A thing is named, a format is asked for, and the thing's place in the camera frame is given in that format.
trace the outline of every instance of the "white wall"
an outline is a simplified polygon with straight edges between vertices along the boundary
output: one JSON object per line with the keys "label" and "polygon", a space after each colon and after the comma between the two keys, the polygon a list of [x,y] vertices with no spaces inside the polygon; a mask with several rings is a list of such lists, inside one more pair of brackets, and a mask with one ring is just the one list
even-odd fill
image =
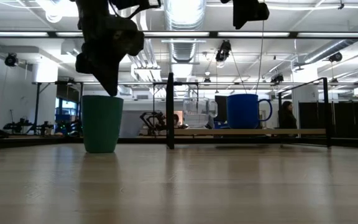
{"label": "white wall", "polygon": [[[37,86],[32,84],[32,72],[27,72],[26,76],[25,69],[9,68],[0,59],[0,129],[12,122],[10,110],[13,110],[14,122],[23,117],[34,122],[36,91]],[[55,85],[41,93],[39,121],[54,120],[55,98]]]}

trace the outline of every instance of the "mug handle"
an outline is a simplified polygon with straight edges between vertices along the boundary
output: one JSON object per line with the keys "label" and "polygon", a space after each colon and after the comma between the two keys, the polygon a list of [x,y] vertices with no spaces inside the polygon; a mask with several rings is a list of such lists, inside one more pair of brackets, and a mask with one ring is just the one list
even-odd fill
{"label": "mug handle", "polygon": [[259,120],[259,121],[267,121],[267,120],[269,120],[269,119],[272,117],[272,115],[273,115],[273,106],[272,106],[272,103],[270,102],[270,100],[266,100],[266,99],[259,100],[259,101],[258,101],[258,104],[259,104],[260,102],[263,102],[263,101],[266,101],[266,102],[269,104],[269,106],[270,106],[270,114],[268,115],[267,119]]}
{"label": "mug handle", "polygon": [[215,105],[215,113],[209,112],[209,115],[211,115],[213,118],[216,118],[218,116],[218,104],[215,101],[210,101],[209,105],[214,104]]}

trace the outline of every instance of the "woman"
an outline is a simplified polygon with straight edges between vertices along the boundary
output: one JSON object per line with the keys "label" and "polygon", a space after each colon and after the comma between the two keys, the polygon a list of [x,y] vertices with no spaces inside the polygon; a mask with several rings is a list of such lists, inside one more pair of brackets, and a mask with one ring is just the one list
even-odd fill
{"label": "woman", "polygon": [[293,105],[290,101],[283,103],[282,110],[278,114],[281,129],[298,129],[292,109]]}

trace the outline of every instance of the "wooden floor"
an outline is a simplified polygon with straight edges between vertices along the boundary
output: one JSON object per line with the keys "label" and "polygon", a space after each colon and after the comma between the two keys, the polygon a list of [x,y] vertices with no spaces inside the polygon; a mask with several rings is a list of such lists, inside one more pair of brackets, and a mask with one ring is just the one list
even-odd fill
{"label": "wooden floor", "polygon": [[358,149],[1,149],[3,223],[358,223]]}

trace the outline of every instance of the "green cup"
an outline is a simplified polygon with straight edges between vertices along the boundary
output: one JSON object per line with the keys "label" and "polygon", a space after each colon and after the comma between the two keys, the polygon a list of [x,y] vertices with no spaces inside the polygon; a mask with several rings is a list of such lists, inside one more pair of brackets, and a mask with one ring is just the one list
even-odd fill
{"label": "green cup", "polygon": [[112,96],[83,96],[82,104],[86,151],[114,152],[119,137],[124,100]]}

